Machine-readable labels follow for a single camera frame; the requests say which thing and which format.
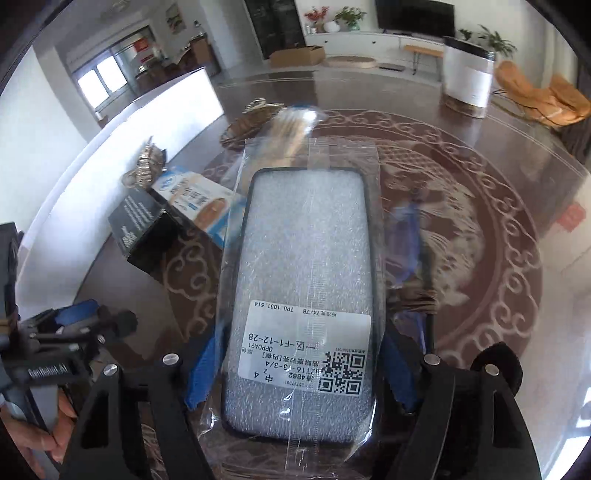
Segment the ceiling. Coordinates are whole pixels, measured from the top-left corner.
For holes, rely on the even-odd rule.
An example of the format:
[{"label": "ceiling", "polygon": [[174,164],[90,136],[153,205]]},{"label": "ceiling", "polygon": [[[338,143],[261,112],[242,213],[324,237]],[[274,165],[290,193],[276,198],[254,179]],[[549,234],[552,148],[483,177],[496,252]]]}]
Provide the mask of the ceiling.
[{"label": "ceiling", "polygon": [[148,17],[162,1],[74,0],[41,32],[35,48],[55,46],[60,54],[65,55],[109,25],[125,18],[137,19],[139,12]]}]

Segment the white label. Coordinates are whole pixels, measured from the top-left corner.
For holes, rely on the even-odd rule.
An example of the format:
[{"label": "white label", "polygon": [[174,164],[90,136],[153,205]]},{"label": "white label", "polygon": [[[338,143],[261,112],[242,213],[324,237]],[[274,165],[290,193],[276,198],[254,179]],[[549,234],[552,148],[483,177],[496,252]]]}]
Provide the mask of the white label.
[{"label": "white label", "polygon": [[251,301],[238,375],[296,390],[359,395],[371,317]]}]

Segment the television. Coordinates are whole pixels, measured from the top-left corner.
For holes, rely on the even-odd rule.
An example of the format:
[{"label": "television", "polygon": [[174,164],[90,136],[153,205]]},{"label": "television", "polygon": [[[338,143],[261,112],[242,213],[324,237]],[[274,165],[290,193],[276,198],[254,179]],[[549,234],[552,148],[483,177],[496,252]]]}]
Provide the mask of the television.
[{"label": "television", "polygon": [[455,37],[454,6],[434,0],[375,0],[385,30],[431,37]]}]

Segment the product box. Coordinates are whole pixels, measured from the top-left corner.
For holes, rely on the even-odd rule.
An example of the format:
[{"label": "product box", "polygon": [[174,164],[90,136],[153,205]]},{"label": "product box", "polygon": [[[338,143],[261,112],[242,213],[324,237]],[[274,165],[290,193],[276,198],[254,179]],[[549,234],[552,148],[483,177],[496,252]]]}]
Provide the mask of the product box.
[{"label": "product box", "polygon": [[152,193],[184,226],[196,226],[223,247],[234,192],[199,173],[172,167],[152,185]]},{"label": "product box", "polygon": [[148,274],[157,269],[162,254],[180,232],[168,212],[138,187],[128,190],[109,223],[126,260]]},{"label": "product box", "polygon": [[278,50],[271,54],[271,68],[318,65],[326,58],[324,47],[303,47]]}]

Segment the human hand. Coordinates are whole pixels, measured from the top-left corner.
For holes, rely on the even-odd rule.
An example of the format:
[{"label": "human hand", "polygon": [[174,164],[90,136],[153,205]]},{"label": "human hand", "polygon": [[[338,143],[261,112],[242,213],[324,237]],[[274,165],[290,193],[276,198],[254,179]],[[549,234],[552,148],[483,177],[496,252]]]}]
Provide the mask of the human hand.
[{"label": "human hand", "polygon": [[33,450],[50,452],[56,462],[62,463],[74,430],[72,419],[76,417],[76,412],[61,390],[58,400],[58,418],[53,434],[44,432],[26,422],[13,419],[6,405],[0,409],[0,418],[14,445],[17,446],[18,451],[21,452],[23,458],[39,478],[45,478],[45,472],[33,455]]}]

